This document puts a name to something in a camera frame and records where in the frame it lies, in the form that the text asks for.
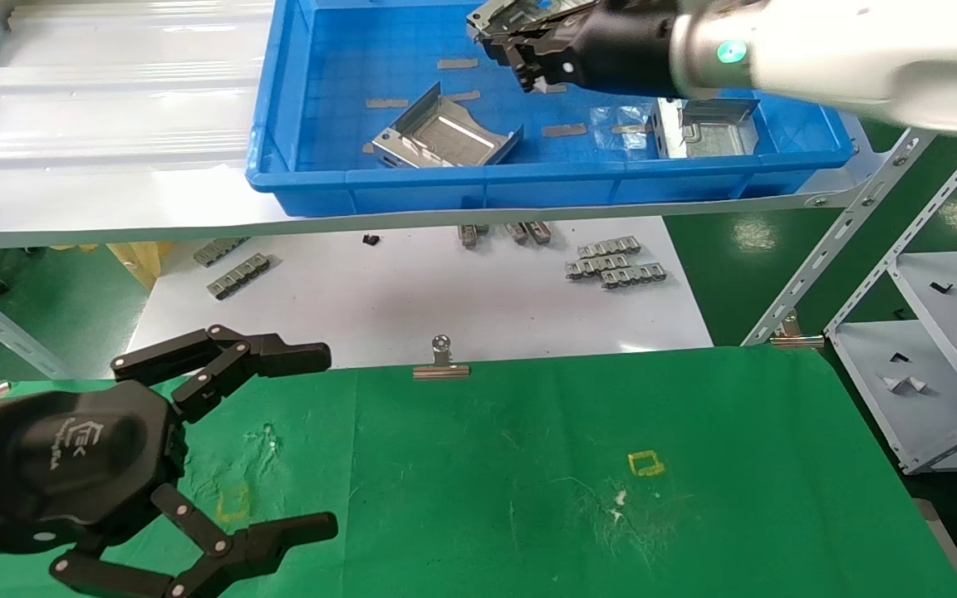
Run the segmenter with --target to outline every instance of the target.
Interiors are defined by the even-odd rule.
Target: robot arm
[[[494,34],[524,90],[645,96],[752,88],[957,134],[957,3],[599,0]]]

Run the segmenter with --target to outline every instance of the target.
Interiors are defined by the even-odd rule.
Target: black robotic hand
[[[50,574],[101,597],[212,598],[231,583],[270,574],[290,547],[338,533],[330,513],[259,523],[229,537],[179,493],[196,423],[254,375],[331,367],[324,344],[286,345],[212,326],[113,360],[118,383],[91,393],[50,391],[0,401],[0,552],[76,543]],[[198,370],[171,402],[149,386]],[[203,555],[178,576],[99,561],[159,515]]]
[[[596,0],[481,39],[524,91],[573,83],[607,94],[680,97],[671,73],[676,0]]]

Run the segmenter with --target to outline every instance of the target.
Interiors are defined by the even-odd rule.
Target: green mat
[[[226,596],[957,597],[811,351],[254,380],[189,442],[180,486],[228,530],[315,511],[341,523]],[[47,575],[60,552],[0,556],[0,596],[70,595]],[[159,520],[109,558],[178,572],[197,555]]]

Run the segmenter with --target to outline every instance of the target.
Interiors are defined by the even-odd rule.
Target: blue plastic bin
[[[651,98],[571,87],[523,94],[464,33],[482,0],[277,0],[247,158],[247,179],[276,194],[292,216],[338,216],[460,208],[557,208],[700,201],[790,194],[814,170],[851,156],[834,110],[749,91],[759,142],[753,155],[657,159],[652,135],[616,135],[637,124]],[[444,58],[478,67],[441,69]],[[418,99],[434,83],[494,133],[524,125],[498,165],[388,168],[361,150],[403,109],[368,99]],[[587,125],[585,135],[543,137],[548,125]]]

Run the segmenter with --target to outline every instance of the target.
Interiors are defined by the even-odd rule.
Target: green indicator light
[[[741,42],[740,39],[726,39],[719,44],[718,57],[722,64],[734,64],[744,60],[744,54],[748,53],[748,45]]]

